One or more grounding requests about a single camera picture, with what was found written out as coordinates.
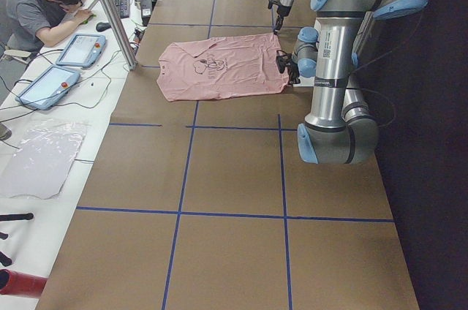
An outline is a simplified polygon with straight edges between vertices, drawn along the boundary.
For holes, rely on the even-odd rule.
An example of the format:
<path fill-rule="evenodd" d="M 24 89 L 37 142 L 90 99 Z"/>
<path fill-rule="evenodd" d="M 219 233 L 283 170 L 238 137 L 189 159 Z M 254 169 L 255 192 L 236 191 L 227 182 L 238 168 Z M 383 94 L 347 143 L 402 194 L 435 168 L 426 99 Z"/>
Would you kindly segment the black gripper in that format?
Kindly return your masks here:
<path fill-rule="evenodd" d="M 284 23 L 285 16 L 284 15 L 277 15 L 276 20 L 275 20 L 275 25 L 273 29 L 273 33 L 277 35 L 280 30 L 282 29 L 283 23 Z"/>
<path fill-rule="evenodd" d="M 301 83 L 300 80 L 300 73 L 298 70 L 298 65 L 292 61 L 286 63 L 285 69 L 287 70 L 288 74 L 288 85 L 294 86 Z"/>

